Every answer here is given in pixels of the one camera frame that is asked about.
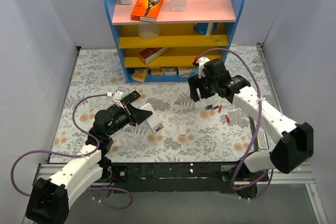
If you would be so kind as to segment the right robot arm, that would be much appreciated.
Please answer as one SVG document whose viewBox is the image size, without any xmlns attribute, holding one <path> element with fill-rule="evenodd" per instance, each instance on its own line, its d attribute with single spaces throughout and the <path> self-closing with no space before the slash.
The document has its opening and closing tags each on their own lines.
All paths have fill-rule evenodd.
<svg viewBox="0 0 336 224">
<path fill-rule="evenodd" d="M 254 120 L 260 119 L 261 128 L 275 143 L 271 151 L 248 154 L 237 168 L 242 180 L 251 180 L 257 172 L 269 169 L 288 174 L 313 155 L 313 128 L 309 123 L 299 124 L 259 98 L 251 84 L 240 75 L 232 77 L 220 59 L 200 57 L 193 65 L 198 67 L 198 74 L 188 79 L 193 101 L 214 95 L 225 98 Z"/>
</svg>

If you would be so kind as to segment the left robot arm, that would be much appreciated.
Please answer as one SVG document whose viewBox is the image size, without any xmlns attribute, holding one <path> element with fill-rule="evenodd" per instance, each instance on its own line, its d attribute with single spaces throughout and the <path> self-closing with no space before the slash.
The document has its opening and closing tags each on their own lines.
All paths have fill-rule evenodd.
<svg viewBox="0 0 336 224">
<path fill-rule="evenodd" d="M 98 111 L 79 157 L 34 183 L 26 217 L 36 223 L 64 223 L 72 204 L 92 183 L 106 182 L 114 175 L 112 162 L 106 157 L 113 144 L 112 134 L 128 124 L 137 126 L 152 114 L 128 103 L 115 111 Z"/>
</svg>

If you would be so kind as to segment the white remote control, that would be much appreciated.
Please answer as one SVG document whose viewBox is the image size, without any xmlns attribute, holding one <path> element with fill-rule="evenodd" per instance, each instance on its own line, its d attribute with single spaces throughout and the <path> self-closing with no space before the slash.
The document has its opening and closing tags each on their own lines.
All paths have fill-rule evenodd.
<svg viewBox="0 0 336 224">
<path fill-rule="evenodd" d="M 148 117 L 145 121 L 152 130 L 153 134 L 158 134 L 164 128 L 164 126 L 157 112 L 153 109 L 150 103 L 146 103 L 143 107 L 141 107 L 141 109 L 152 112 L 152 115 Z"/>
</svg>

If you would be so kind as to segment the white battery cover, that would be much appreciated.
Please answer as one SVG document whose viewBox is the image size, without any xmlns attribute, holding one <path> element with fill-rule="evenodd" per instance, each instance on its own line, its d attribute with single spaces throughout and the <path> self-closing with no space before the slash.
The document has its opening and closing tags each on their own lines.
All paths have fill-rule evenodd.
<svg viewBox="0 0 336 224">
<path fill-rule="evenodd" d="M 179 135 L 186 135 L 186 126 L 185 125 L 180 125 L 178 127 L 178 134 Z"/>
</svg>

